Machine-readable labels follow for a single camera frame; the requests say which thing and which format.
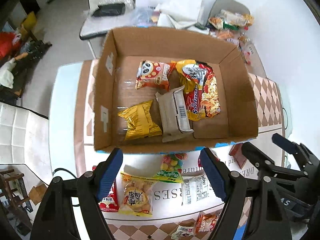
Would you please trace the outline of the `printed tablecloth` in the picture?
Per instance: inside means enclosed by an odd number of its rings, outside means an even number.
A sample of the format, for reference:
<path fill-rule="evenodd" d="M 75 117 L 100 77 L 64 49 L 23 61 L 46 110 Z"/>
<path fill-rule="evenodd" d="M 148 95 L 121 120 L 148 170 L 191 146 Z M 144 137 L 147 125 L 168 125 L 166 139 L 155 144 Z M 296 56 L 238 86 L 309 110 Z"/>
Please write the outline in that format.
<path fill-rule="evenodd" d="M 94 113 L 89 103 L 90 93 L 93 92 L 95 81 L 94 70 L 98 60 L 81 62 L 81 70 L 78 81 L 78 91 L 76 93 L 75 124 L 74 124 L 74 152 L 77 175 L 82 175 L 85 171 L 91 170 L 93 166 L 108 157 L 104 152 L 96 152 L 93 147 L 93 119 Z M 252 144 L 269 154 L 279 166 L 284 162 L 284 151 L 272 144 L 271 136 L 273 133 L 285 134 L 284 126 L 287 121 L 281 117 L 281 98 L 280 92 L 275 82 L 264 79 L 253 74 L 249 74 L 254 81 L 254 91 L 258 96 L 263 96 L 262 84 L 267 83 L 272 86 L 273 99 L 277 100 L 276 113 L 271 115 L 268 124 L 259 125 L 258 137 Z M 239 172 L 245 178 L 257 179 L 258 170 L 247 160 L 240 168 L 233 158 L 229 155 L 229 150 L 234 145 L 219 146 L 212 149 L 221 161 L 225 161 L 230 170 Z M 184 161 L 182 175 L 184 180 L 193 180 L 193 177 L 204 178 L 204 171 L 198 167 L 197 159 L 200 150 L 187 153 L 188 158 Z M 132 175 L 150 177 L 161 163 L 161 156 L 164 154 L 124 154 L 121 171 Z M 172 233 L 176 231 L 178 225 L 192 226 L 200 213 L 217 216 L 222 211 L 223 202 L 214 195 L 214 191 L 209 186 L 208 181 L 204 185 L 208 192 L 208 197 L 197 202 L 186 204 L 183 198 L 184 184 L 158 182 L 153 188 L 151 217 L 138 217 L 117 212 L 105 212 L 103 215 L 107 219 L 110 230 L 116 239 L 171 239 Z M 247 197 L 240 216 L 240 222 L 236 231 L 235 239 L 239 239 L 244 231 L 249 217 L 252 198 Z"/>

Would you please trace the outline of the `grey wrapped biscuit pack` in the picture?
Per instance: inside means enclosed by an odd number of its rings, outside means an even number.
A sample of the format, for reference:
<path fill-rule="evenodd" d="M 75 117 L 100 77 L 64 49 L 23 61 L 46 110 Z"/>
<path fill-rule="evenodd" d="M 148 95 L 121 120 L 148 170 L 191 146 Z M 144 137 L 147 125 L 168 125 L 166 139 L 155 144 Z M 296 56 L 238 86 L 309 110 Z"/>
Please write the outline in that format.
<path fill-rule="evenodd" d="M 190 127 L 183 90 L 184 86 L 181 86 L 163 95 L 155 94 L 163 128 L 162 142 L 182 139 L 194 132 Z"/>

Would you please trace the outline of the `pile of snacks on chair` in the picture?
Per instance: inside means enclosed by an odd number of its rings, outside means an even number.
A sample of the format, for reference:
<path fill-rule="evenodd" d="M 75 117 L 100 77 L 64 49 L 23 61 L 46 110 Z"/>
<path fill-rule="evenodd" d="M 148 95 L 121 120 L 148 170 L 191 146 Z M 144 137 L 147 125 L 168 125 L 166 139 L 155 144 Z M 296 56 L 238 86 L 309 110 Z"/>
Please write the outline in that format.
<path fill-rule="evenodd" d="M 224 9 L 208 18 L 208 25 L 211 27 L 210 34 L 238 47 L 248 65 L 251 65 L 253 53 L 249 49 L 252 41 L 246 32 L 253 23 L 254 17 L 250 14 L 240 14 Z"/>

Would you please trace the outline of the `colourful gumball candy bag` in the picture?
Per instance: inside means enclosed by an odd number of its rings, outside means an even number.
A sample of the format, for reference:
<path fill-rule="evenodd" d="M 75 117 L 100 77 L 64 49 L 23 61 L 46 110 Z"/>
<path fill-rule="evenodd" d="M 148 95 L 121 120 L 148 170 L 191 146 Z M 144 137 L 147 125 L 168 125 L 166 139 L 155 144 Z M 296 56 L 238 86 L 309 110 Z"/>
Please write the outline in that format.
<path fill-rule="evenodd" d="M 163 155 L 160 169 L 153 177 L 164 183 L 183 183 L 182 167 L 187 158 L 186 153 Z"/>

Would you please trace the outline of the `white goose plush toy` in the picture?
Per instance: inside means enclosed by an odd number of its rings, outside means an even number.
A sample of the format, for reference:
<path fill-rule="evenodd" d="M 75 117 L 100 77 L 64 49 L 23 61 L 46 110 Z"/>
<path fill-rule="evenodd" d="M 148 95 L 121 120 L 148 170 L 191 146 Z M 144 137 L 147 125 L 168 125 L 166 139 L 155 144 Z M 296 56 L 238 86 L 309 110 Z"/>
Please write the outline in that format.
<path fill-rule="evenodd" d="M 7 61 L 0 68 L 0 84 L 4 87 L 13 88 L 14 85 L 14 75 L 12 74 L 13 68 L 16 66 L 17 61 L 28 56 L 28 52 L 22 53 L 17 57 L 13 57 L 9 61 Z"/>

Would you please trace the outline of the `red yellow noodle packet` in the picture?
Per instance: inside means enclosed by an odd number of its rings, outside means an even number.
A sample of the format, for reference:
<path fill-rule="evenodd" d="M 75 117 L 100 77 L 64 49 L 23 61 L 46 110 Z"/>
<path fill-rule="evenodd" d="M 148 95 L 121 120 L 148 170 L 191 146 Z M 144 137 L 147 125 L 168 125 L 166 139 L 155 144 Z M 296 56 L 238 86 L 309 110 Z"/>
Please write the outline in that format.
<path fill-rule="evenodd" d="M 184 87 L 183 96 L 191 121 L 212 118 L 220 113 L 215 73 L 208 64 L 196 60 L 172 62 Z"/>

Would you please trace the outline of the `yellow cracker snack bag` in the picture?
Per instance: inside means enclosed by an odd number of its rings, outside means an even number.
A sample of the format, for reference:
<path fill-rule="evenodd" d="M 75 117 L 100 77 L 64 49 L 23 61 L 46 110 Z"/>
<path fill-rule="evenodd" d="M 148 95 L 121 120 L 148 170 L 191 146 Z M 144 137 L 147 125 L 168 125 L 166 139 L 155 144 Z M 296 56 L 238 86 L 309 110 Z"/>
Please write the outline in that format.
<path fill-rule="evenodd" d="M 153 188 L 157 179 L 133 176 L 121 172 L 123 199 L 119 213 L 137 217 L 151 217 L 153 214 Z"/>

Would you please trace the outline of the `white chair with tray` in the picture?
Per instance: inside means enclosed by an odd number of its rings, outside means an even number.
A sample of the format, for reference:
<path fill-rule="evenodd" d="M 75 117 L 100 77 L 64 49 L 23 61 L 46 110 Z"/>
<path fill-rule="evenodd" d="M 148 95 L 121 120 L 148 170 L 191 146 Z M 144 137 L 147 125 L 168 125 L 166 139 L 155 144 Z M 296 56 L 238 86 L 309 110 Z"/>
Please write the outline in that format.
<path fill-rule="evenodd" d="M 82 24 L 79 32 L 80 40 L 86 41 L 94 58 L 95 51 L 92 47 L 91 40 L 96 37 L 102 37 L 107 32 L 116 27 L 122 27 L 128 24 L 131 11 L 135 8 L 135 0 L 88 0 L 88 16 Z M 115 8 L 116 5 L 123 5 L 124 12 L 118 16 L 112 16 L 102 12 L 101 8 L 105 6 Z"/>

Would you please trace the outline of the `white cloth bag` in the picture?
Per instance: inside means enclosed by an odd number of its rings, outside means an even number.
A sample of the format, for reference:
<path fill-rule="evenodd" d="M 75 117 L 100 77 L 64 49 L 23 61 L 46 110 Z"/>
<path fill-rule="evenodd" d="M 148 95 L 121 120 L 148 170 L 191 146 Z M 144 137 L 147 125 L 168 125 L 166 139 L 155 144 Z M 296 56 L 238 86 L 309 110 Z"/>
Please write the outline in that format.
<path fill-rule="evenodd" d="M 157 5 L 158 27 L 188 29 L 200 23 L 204 13 L 203 0 L 168 0 Z"/>

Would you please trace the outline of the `red white milk candy bag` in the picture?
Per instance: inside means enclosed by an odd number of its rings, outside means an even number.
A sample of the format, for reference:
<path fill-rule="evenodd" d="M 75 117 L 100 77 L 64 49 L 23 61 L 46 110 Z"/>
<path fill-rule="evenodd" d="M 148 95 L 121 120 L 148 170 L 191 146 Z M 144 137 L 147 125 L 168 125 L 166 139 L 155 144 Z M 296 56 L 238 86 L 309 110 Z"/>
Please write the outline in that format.
<path fill-rule="evenodd" d="M 102 201 L 99 203 L 99 207 L 102 212 L 118 212 L 119 211 L 116 180 L 113 182 L 108 195 L 104 197 Z"/>

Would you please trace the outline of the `white snack packet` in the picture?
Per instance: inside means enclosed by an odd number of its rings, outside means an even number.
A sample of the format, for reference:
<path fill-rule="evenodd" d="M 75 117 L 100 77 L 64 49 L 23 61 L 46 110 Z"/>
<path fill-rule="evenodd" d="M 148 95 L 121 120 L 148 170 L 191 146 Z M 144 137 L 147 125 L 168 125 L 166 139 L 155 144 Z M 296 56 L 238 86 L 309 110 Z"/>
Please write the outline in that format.
<path fill-rule="evenodd" d="M 184 178 L 182 184 L 183 205 L 195 204 L 215 196 L 214 190 L 205 174 Z"/>

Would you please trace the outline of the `panda snack bag orange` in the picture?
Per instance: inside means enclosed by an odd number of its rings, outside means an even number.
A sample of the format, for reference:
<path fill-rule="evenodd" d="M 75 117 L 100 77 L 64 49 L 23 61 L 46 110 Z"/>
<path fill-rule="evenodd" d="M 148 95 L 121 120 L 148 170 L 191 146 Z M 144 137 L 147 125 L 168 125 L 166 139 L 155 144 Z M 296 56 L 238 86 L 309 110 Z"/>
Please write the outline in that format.
<path fill-rule="evenodd" d="M 173 67 L 173 63 L 141 61 L 137 70 L 135 89 L 153 87 L 168 92 L 170 88 L 168 77 Z"/>

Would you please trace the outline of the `small white candy packet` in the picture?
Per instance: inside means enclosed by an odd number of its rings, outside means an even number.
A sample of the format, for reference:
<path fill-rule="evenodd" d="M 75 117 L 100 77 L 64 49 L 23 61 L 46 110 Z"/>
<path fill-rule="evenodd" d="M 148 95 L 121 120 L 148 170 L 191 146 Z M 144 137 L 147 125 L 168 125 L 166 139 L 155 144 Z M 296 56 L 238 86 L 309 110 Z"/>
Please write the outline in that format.
<path fill-rule="evenodd" d="M 194 235 L 194 228 L 192 226 L 181 226 L 179 225 L 175 232 L 172 233 L 171 239 L 179 240 L 184 237 L 189 237 Z"/>

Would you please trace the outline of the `dark red wafer packet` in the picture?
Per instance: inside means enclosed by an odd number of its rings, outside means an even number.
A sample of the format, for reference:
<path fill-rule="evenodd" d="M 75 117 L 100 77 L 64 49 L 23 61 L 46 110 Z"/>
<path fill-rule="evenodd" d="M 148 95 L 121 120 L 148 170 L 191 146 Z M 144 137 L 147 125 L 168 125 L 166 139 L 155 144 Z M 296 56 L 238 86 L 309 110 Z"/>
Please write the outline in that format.
<path fill-rule="evenodd" d="M 243 143 L 235 144 L 231 147 L 229 155 L 233 157 L 238 167 L 242 169 L 247 162 L 247 158 L 242 153 Z"/>

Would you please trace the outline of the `wooden stool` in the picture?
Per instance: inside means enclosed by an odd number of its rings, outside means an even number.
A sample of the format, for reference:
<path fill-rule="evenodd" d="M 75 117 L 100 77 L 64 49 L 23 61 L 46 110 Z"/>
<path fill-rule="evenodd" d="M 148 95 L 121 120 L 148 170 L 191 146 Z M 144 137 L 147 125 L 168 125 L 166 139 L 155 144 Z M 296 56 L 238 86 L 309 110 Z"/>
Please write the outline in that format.
<path fill-rule="evenodd" d="M 14 169 L 1 171 L 1 197 L 5 197 L 14 210 L 21 207 L 28 213 L 32 213 L 33 207 L 23 178 L 24 174 L 17 173 Z"/>

